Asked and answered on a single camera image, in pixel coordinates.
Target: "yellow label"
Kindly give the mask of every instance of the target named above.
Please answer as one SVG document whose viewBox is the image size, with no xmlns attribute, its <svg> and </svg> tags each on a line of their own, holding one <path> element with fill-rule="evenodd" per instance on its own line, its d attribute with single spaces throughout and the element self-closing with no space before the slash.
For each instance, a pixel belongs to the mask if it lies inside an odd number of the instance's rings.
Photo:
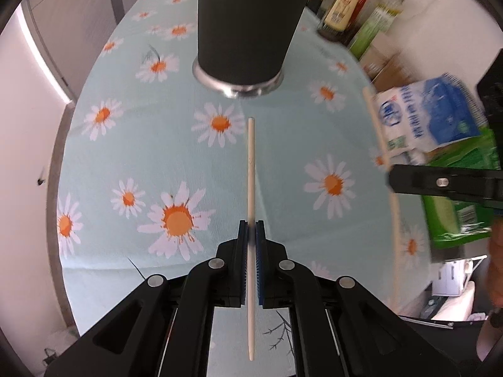
<svg viewBox="0 0 503 377">
<path fill-rule="evenodd" d="M 325 18 L 325 24 L 336 31 L 344 31 L 357 4 L 358 0 L 336 0 Z"/>
</svg>

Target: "green package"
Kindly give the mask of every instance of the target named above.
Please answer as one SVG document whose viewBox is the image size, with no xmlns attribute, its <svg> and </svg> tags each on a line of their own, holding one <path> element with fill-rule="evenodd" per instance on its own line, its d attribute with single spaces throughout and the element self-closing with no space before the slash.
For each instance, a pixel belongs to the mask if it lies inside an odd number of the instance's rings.
<svg viewBox="0 0 503 377">
<path fill-rule="evenodd" d="M 491 129 L 480 128 L 481 135 L 451 145 L 431 161 L 434 167 L 464 167 L 498 170 L 495 137 Z M 430 237 L 437 248 L 450 248 L 487 238 L 493 210 L 479 204 L 452 201 L 447 197 L 423 196 Z"/>
</svg>

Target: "wall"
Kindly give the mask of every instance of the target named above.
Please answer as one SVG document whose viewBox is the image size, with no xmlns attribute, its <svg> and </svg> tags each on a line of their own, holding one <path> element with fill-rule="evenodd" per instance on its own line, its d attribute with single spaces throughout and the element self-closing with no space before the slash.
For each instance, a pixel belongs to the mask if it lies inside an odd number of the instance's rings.
<svg viewBox="0 0 503 377">
<path fill-rule="evenodd" d="M 37 374 L 47 336 L 65 327 L 47 255 L 47 166 L 64 102 L 21 33 L 16 14 L 0 35 L 0 327 Z"/>
<path fill-rule="evenodd" d="M 475 0 L 406 0 L 388 34 L 419 79 L 450 72 L 472 90 L 503 47 L 503 32 Z"/>
</svg>

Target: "daisy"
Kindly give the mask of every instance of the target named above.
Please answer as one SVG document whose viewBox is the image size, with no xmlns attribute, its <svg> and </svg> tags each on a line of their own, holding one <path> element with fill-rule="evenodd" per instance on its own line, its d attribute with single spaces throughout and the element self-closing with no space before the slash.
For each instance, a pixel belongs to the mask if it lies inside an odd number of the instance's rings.
<svg viewBox="0 0 503 377">
<path fill-rule="evenodd" d="M 339 75 L 343 76 L 348 72 L 348 64 L 345 61 L 336 61 L 329 59 L 329 69 L 336 71 Z"/>
<path fill-rule="evenodd" d="M 91 113 L 86 115 L 84 123 L 87 125 L 82 131 L 82 134 L 86 134 L 91 130 L 89 138 L 92 141 L 97 139 L 97 136 L 101 130 L 101 134 L 105 136 L 107 129 L 115 126 L 115 117 L 121 117 L 123 111 L 119 109 L 121 103 L 116 99 L 107 99 L 106 101 L 101 101 L 100 107 L 92 106 Z"/>
<path fill-rule="evenodd" d="M 139 200 L 140 197 L 145 195 L 145 191 L 138 191 L 138 185 L 134 184 L 132 178 L 127 180 L 126 185 L 122 180 L 119 180 L 119 190 L 112 191 L 119 196 L 118 199 L 111 199 L 110 201 L 114 205 L 114 210 L 119 210 L 120 216 L 124 212 L 126 212 L 127 219 L 129 219 L 129 214 L 138 216 L 137 212 L 141 212 L 140 206 L 145 207 L 145 203 Z"/>
<path fill-rule="evenodd" d="M 66 196 L 64 208 L 62 207 L 61 201 L 58 197 L 56 216 L 59 255 L 62 253 L 65 258 L 67 257 L 69 250 L 72 255 L 75 253 L 74 243 L 80 244 L 80 238 L 77 236 L 75 231 L 81 230 L 84 225 L 81 222 L 78 222 L 82 217 L 82 214 L 77 212 L 78 206 L 78 202 L 71 204 L 70 193 Z"/>
<path fill-rule="evenodd" d="M 205 103 L 204 110 L 206 114 L 195 111 L 194 118 L 200 123 L 192 126 L 192 132 L 204 130 L 199 136 L 197 142 L 203 142 L 208 139 L 208 147 L 213 146 L 215 138 L 218 137 L 218 144 L 224 147 L 225 138 L 232 144 L 236 144 L 235 134 L 245 133 L 245 115 L 242 112 L 236 112 L 234 115 L 234 105 L 230 105 L 222 114 L 222 105 L 218 105 L 218 111 L 213 103 Z"/>
<path fill-rule="evenodd" d="M 171 28 L 168 28 L 164 32 L 163 39 L 169 41 L 174 38 L 178 38 L 178 40 L 181 40 L 182 38 L 187 38 L 190 33 L 194 32 L 196 29 L 194 24 L 180 24 L 173 26 Z"/>
<path fill-rule="evenodd" d="M 166 4 L 169 4 L 169 5 L 179 4 L 179 3 L 183 3 L 184 1 L 187 1 L 187 0 L 167 0 Z"/>
<path fill-rule="evenodd" d="M 309 90 L 312 92 L 311 97 L 315 103 L 326 102 L 326 108 L 329 112 L 334 113 L 336 110 L 342 110 L 345 107 L 345 96 L 337 92 L 335 86 L 331 86 L 327 82 L 314 81 L 309 84 Z"/>
<path fill-rule="evenodd" d="M 113 50 L 116 50 L 120 44 L 124 42 L 123 38 L 115 38 L 113 40 L 108 40 L 107 43 L 103 46 L 103 49 L 101 50 L 100 57 L 108 54 L 109 52 L 112 52 Z"/>
<path fill-rule="evenodd" d="M 167 56 L 160 55 L 145 61 L 140 70 L 136 73 L 136 77 L 142 82 L 155 81 L 155 78 L 162 82 L 168 78 L 167 72 L 178 72 L 180 60 L 173 54 Z"/>
<path fill-rule="evenodd" d="M 141 12 L 133 15 L 133 20 L 140 21 L 145 18 L 152 17 L 154 14 L 157 14 L 157 11 L 141 11 Z"/>
<path fill-rule="evenodd" d="M 382 153 L 376 147 L 371 147 L 369 149 L 369 156 L 379 170 L 386 171 L 386 166 L 384 165 L 384 158 L 382 157 Z"/>
<path fill-rule="evenodd" d="M 314 183 L 306 183 L 304 191 L 321 192 L 314 202 L 314 210 L 318 210 L 327 196 L 329 197 L 327 215 L 331 220 L 334 217 L 334 210 L 337 216 L 341 218 L 343 216 L 343 207 L 347 210 L 351 209 L 349 199 L 354 199 L 355 193 L 349 188 L 354 185 L 355 181 L 349 178 L 351 176 L 349 170 L 344 171 L 345 162 L 340 162 L 337 169 L 334 169 L 332 156 L 329 154 L 326 158 L 328 162 L 326 167 L 320 160 L 316 160 L 316 164 L 309 163 L 304 167 L 305 172 L 316 180 Z"/>
<path fill-rule="evenodd" d="M 206 189 L 198 189 L 191 197 L 187 184 L 182 181 L 177 195 L 162 193 L 162 206 L 152 205 L 148 217 L 153 224 L 140 225 L 138 231 L 147 234 L 162 233 L 148 251 L 166 258 L 173 256 L 178 248 L 185 261 L 190 259 L 189 249 L 197 254 L 203 251 L 203 246 L 195 237 L 194 231 L 206 231 L 210 224 L 210 216 L 215 210 L 196 211 L 197 204 L 202 200 Z"/>
<path fill-rule="evenodd" d="M 329 270 L 326 269 L 326 266 L 321 266 L 321 264 L 316 263 L 315 261 L 311 262 L 309 269 L 311 269 L 311 271 L 320 278 L 332 279 L 333 281 L 335 280 L 332 275 L 330 275 Z"/>
<path fill-rule="evenodd" d="M 146 31 L 146 34 L 156 35 L 156 34 L 160 34 L 162 31 L 163 31 L 163 27 L 161 27 L 160 25 L 153 25 L 152 27 L 150 27 Z"/>
<path fill-rule="evenodd" d="M 419 265 L 419 253 L 424 252 L 424 235 L 417 225 L 403 232 L 401 252 L 406 269 Z"/>
</svg>

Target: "table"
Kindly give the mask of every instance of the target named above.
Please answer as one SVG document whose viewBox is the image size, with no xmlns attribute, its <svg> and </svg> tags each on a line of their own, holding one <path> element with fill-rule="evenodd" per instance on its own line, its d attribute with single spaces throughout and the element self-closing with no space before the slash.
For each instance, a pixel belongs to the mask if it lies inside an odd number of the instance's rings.
<svg viewBox="0 0 503 377">
<path fill-rule="evenodd" d="M 104 46 L 67 137 L 58 194 L 64 281 L 81 333 L 154 273 L 188 273 L 246 218 L 246 132 L 256 119 L 257 219 L 316 275 L 353 276 L 389 304 L 393 228 L 386 173 L 362 96 L 371 87 L 342 46 L 303 13 L 284 81 L 227 99 L 192 76 L 197 0 L 138 0 Z M 429 283 L 419 197 L 399 196 L 399 303 Z M 292 375 L 288 312 L 215 311 L 208 375 Z"/>
</svg>

